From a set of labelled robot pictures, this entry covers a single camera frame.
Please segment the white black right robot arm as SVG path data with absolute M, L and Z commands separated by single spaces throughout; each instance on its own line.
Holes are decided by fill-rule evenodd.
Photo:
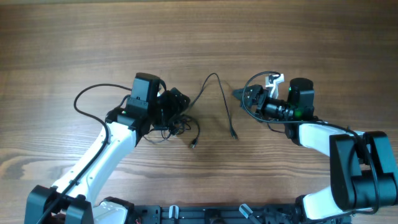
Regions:
M 350 223 L 356 213 L 374 214 L 397 205 L 397 164 L 382 131 L 353 131 L 314 115 L 313 82 L 290 81 L 287 100 L 278 99 L 281 74 L 266 84 L 233 91 L 241 107 L 260 123 L 279 123 L 293 143 L 314 149 L 330 160 L 330 186 L 299 196 L 295 203 L 264 207 L 265 223 Z

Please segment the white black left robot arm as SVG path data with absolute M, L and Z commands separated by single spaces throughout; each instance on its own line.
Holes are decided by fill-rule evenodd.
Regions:
M 137 73 L 129 94 L 101 120 L 102 130 L 81 159 L 49 188 L 29 194 L 25 223 L 138 223 L 134 204 L 99 192 L 120 161 L 152 129 L 172 129 L 190 99 L 148 73 Z

